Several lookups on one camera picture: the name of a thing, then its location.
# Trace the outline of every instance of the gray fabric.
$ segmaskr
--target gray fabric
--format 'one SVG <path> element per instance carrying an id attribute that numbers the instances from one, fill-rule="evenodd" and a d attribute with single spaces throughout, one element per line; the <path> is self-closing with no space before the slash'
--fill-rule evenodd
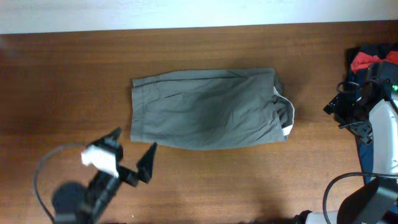
<path id="1" fill-rule="evenodd" d="M 230 149 L 285 141 L 290 102 L 272 68 L 189 70 L 133 80 L 131 141 Z"/>

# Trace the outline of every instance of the white wall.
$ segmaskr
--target white wall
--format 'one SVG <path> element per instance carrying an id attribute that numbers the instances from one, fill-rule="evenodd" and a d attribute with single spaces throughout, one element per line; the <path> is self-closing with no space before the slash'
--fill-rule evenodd
<path id="1" fill-rule="evenodd" d="M 398 19 L 398 0 L 0 0 L 0 34 Z"/>

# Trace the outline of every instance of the wooden table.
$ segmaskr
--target wooden table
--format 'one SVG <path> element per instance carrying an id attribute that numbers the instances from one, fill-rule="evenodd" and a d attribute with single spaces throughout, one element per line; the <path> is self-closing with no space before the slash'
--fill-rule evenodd
<path id="1" fill-rule="evenodd" d="M 346 73 L 345 49 L 397 40 L 397 21 L 0 35 L 0 222 L 49 223 L 32 174 L 55 146 L 120 126 L 123 165 L 134 167 L 149 144 L 129 140 L 133 78 L 217 68 L 274 67 L 296 109 L 289 140 L 206 152 L 160 146 L 150 184 L 123 185 L 101 221 L 237 223 L 320 212 L 329 181 L 360 170 L 353 135 L 322 111 Z M 65 152 L 40 174 L 40 193 L 52 209 L 56 186 L 87 184 L 94 173 L 80 150 Z M 362 184 L 337 183 L 329 209 Z"/>

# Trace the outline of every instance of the red fabric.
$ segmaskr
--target red fabric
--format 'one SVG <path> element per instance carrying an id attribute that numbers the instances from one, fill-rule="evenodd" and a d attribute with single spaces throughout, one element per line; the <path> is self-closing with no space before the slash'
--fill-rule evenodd
<path id="1" fill-rule="evenodd" d="M 351 63 L 351 70 L 356 74 L 356 72 L 360 69 L 369 68 L 369 66 L 373 63 L 378 63 L 382 61 L 387 61 L 390 63 L 398 64 L 398 52 L 391 51 L 386 59 L 381 60 L 377 55 L 370 56 L 363 52 L 357 54 L 353 62 Z"/>

